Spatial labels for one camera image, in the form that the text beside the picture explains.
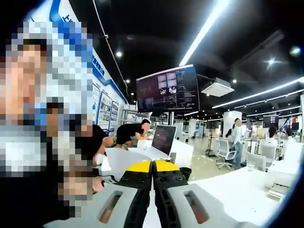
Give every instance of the laptop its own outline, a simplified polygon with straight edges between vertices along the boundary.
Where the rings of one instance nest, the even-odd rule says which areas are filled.
[[[176,126],[157,125],[149,148],[128,148],[129,151],[144,154],[152,161],[159,159],[169,159],[173,140],[176,134]]]

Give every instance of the blue stripe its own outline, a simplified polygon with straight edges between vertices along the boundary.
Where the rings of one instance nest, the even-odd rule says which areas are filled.
[[[92,55],[89,55],[88,53],[91,51],[93,52],[93,45],[88,47],[88,45],[85,45],[82,43],[82,33],[81,28],[75,28],[75,23],[65,23],[63,18],[59,15],[59,5],[61,0],[53,0],[49,19],[52,22],[55,22],[58,24],[58,33],[63,34],[62,37],[65,40],[69,40],[70,49],[75,51],[75,55],[81,57],[82,62],[85,64],[83,67],[92,67],[93,66],[93,74],[95,77],[98,78],[98,80],[104,85],[108,86],[110,85],[114,91],[123,99],[125,104],[128,103],[127,99],[124,97],[122,92],[119,90],[118,86],[112,79],[106,80],[104,76],[101,74],[101,72],[96,68],[94,64],[92,64]]]

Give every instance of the tiled floor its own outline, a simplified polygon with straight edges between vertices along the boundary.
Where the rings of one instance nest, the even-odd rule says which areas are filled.
[[[205,150],[208,147],[208,139],[190,139],[189,145],[194,146],[193,157],[191,161],[192,173],[189,181],[196,181],[215,177],[218,175],[230,172],[229,169],[223,166],[218,169],[216,166],[216,157],[208,157],[205,155]]]

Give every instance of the poster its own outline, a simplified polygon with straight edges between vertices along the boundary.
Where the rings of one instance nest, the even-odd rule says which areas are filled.
[[[118,126],[119,104],[115,101],[112,102],[111,115],[110,115],[110,132],[115,131]]]
[[[107,133],[109,133],[111,106],[112,99],[105,92],[102,92],[99,107],[98,125]]]
[[[99,110],[99,102],[100,102],[100,89],[96,84],[93,83],[93,124],[98,124],[98,115],[97,111]]]

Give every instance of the black ceiling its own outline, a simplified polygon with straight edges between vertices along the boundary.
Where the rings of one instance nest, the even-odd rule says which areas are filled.
[[[188,63],[196,66],[199,89],[209,78],[220,77],[232,84],[233,93],[223,97],[200,94],[199,114],[218,118],[236,106],[302,89],[300,83],[264,96],[212,109],[212,106],[259,93],[303,75],[303,55],[292,57],[294,45],[303,44],[301,25],[303,1],[231,0],[202,40]],[[123,78],[126,89],[103,36],[93,2],[70,0],[80,21],[93,33],[94,48],[130,102],[136,99],[136,78],[178,66],[192,41],[211,13],[215,0],[95,0],[97,11]],[[268,67],[268,61],[275,58]],[[265,104],[240,109],[253,114],[299,105],[301,93]]]

